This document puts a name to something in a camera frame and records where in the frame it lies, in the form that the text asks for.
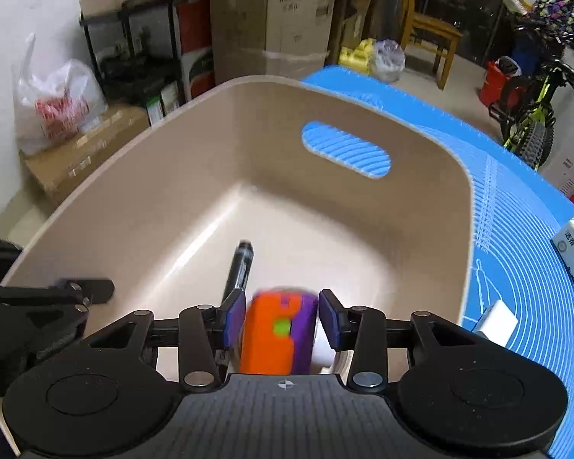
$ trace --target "blue mat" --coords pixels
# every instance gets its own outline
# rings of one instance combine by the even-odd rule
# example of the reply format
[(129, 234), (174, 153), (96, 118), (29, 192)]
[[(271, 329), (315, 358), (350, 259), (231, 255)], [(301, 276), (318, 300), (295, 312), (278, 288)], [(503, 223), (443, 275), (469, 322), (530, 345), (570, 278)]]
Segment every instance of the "blue mat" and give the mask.
[[(390, 112), (443, 143), (468, 168), (475, 192), (474, 257), (462, 325), (472, 329), (488, 305), (502, 299), (519, 324), (507, 347), (556, 373), (569, 405), (550, 449), (574, 459), (574, 285), (550, 238), (574, 216), (574, 206), (544, 179), (469, 124), (403, 91), (340, 67), (304, 82)], [(332, 128), (307, 127), (313, 148), (363, 171), (386, 174), (378, 147)]]

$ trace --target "bin handle hole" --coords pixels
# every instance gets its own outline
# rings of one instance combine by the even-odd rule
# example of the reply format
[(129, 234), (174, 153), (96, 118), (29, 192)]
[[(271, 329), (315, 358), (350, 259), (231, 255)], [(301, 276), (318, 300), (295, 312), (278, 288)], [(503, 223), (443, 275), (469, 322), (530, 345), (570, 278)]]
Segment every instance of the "bin handle hole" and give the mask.
[(391, 168), (391, 159), (381, 147), (322, 122), (304, 125), (302, 144), (311, 153), (371, 179), (386, 176)]

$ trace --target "wooden chair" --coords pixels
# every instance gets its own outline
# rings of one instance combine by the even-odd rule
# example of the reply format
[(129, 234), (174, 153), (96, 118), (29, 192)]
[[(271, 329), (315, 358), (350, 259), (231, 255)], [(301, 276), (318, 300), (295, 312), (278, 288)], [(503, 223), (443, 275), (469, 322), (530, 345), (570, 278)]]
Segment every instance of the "wooden chair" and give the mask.
[[(400, 45), (402, 49), (406, 50), (406, 46), (409, 43), (412, 43), (415, 46), (435, 54), (436, 60), (434, 61), (434, 75), (438, 73), (440, 59), (444, 58), (444, 68), (442, 69), (440, 80), (438, 81), (438, 87), (443, 90), (448, 78), (448, 73), (450, 72), (450, 66), (453, 64), (453, 57), (455, 56), (455, 50), (457, 50), (457, 44), (459, 44), (461, 33), (455, 28), (455, 26), (448, 22), (415, 12), (414, 0), (402, 0), (401, 12), (403, 32)], [(442, 44), (438, 44), (437, 48), (434, 49), (428, 44), (419, 41), (420, 38), (417, 38), (417, 42), (415, 42), (415, 35), (413, 32), (416, 29), (421, 29), (439, 36), (439, 41), (441, 41)]]

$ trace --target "white eraser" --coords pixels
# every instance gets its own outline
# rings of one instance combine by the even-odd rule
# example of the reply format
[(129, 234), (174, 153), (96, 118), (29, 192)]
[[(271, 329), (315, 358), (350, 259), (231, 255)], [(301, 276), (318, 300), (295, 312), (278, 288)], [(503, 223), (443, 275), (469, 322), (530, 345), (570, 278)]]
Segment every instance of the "white eraser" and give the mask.
[(334, 357), (336, 357), (336, 352), (329, 346), (328, 337), (325, 334), (321, 321), (317, 317), (311, 366), (329, 368), (334, 364)]
[(501, 300), (497, 300), (485, 309), (472, 330), (477, 335), (505, 347), (517, 327), (516, 316)]

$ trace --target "orange and purple object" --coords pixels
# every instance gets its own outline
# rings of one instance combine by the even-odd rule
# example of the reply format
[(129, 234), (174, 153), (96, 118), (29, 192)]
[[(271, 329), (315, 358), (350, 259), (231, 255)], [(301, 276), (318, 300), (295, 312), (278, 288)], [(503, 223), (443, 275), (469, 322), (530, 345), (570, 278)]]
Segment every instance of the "orange and purple object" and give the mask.
[(240, 372), (309, 374), (318, 303), (304, 291), (256, 294), (245, 317)]

